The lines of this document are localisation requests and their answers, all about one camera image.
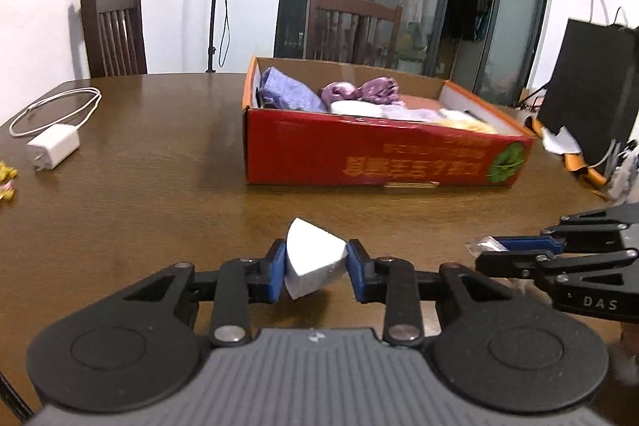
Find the white power adapter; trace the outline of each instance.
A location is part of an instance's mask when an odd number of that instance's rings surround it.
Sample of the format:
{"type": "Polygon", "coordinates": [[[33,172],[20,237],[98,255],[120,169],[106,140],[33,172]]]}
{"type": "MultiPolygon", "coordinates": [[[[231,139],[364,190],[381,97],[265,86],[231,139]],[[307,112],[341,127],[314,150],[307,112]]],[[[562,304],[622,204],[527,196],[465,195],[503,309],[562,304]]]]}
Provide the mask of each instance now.
{"type": "Polygon", "coordinates": [[[53,170],[60,164],[60,162],[68,158],[68,156],[80,146],[78,129],[87,123],[88,119],[98,108],[98,104],[101,99],[102,93],[100,92],[100,89],[97,89],[97,87],[79,87],[78,89],[60,92],[53,96],[49,96],[48,98],[38,100],[37,102],[29,105],[24,111],[16,116],[14,121],[12,121],[9,125],[9,134],[11,134],[14,138],[23,138],[25,136],[33,136],[34,134],[42,131],[33,140],[27,143],[27,152],[31,156],[33,165],[38,170],[42,170],[43,168],[53,170]],[[38,107],[42,107],[53,100],[59,100],[60,98],[66,98],[67,96],[76,96],[78,94],[91,94],[92,97],[88,102],[82,105],[82,107],[67,114],[66,116],[62,116],[62,118],[58,118],[52,123],[48,123],[42,127],[38,127],[37,129],[25,132],[17,132],[14,129],[15,124],[17,124],[18,121],[27,116],[27,114],[31,111],[36,110],[38,107]],[[84,116],[84,119],[78,125],[67,125],[62,123],[63,121],[74,117],[76,114],[81,113],[89,107],[89,105],[93,105],[93,107],[91,107],[91,110],[88,111],[88,113],[84,116]]]}
{"type": "Polygon", "coordinates": [[[80,137],[75,126],[58,123],[27,143],[27,151],[38,170],[53,170],[79,146],[80,137]]]}

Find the silver screw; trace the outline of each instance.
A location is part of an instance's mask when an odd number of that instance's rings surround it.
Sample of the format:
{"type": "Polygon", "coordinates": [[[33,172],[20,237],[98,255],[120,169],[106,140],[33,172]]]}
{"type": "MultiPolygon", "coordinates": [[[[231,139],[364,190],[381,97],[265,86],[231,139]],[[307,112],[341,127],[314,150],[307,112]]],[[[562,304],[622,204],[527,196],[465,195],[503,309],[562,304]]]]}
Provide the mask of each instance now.
{"type": "Polygon", "coordinates": [[[419,337],[420,332],[414,325],[401,323],[389,327],[389,334],[391,338],[397,341],[413,341],[419,337]]]}
{"type": "Polygon", "coordinates": [[[237,325],[222,325],[213,333],[215,339],[224,343],[235,343],[246,336],[246,331],[237,325]]]}

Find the wooden chair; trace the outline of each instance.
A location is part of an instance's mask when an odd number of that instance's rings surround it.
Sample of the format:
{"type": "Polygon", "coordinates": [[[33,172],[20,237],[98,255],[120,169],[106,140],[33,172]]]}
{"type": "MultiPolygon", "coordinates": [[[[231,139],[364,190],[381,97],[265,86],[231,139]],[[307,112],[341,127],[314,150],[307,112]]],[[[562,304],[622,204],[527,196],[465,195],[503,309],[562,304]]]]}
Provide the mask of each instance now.
{"type": "Polygon", "coordinates": [[[379,22],[391,21],[392,32],[384,67],[392,67],[402,5],[388,8],[369,0],[309,0],[304,58],[374,65],[380,56],[379,22]],[[344,19],[350,20],[344,26],[344,19]],[[373,41],[369,42],[372,26],[373,41]]]}
{"type": "Polygon", "coordinates": [[[146,74],[140,0],[80,0],[91,78],[146,74]]]}

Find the wooden table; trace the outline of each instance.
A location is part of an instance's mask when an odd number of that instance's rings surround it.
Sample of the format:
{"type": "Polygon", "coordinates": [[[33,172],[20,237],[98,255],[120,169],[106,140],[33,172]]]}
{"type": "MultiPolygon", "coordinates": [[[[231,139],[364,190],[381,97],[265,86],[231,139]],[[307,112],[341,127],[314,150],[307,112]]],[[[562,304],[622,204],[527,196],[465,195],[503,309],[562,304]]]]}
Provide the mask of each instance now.
{"type": "MultiPolygon", "coordinates": [[[[31,406],[37,408],[37,399],[24,359],[41,329],[179,260],[207,270],[233,257],[262,256],[296,217],[344,239],[359,238],[373,257],[391,254],[435,270],[444,261],[472,265],[464,243],[473,238],[536,234],[563,214],[602,206],[538,144],[510,189],[247,186],[243,79],[158,74],[64,83],[54,92],[91,84],[103,100],[80,130],[79,150],[54,171],[35,172],[28,139],[12,139],[8,126],[1,127],[0,159],[20,174],[14,201],[0,204],[0,367],[31,406]]],[[[52,103],[20,128],[82,103],[52,103]]],[[[203,307],[200,332],[208,314],[203,307]]],[[[434,306],[423,309],[426,329],[437,330],[434,306]]],[[[382,305],[354,300],[347,278],[299,301],[252,306],[255,327],[379,331],[382,316],[382,305]]],[[[616,323],[587,322],[606,341],[619,336],[616,323]]],[[[3,407],[0,423],[15,424],[3,407]]]]}

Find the green leaf print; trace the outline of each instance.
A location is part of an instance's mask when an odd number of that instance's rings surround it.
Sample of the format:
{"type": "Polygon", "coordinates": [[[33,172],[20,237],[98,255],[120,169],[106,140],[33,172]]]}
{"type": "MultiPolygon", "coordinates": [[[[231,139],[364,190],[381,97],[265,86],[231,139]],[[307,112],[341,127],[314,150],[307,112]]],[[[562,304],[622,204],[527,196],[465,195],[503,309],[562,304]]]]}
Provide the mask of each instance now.
{"type": "Polygon", "coordinates": [[[519,172],[526,161],[526,150],[521,143],[512,143],[502,150],[493,164],[488,168],[490,182],[504,182],[509,177],[519,172]]]}

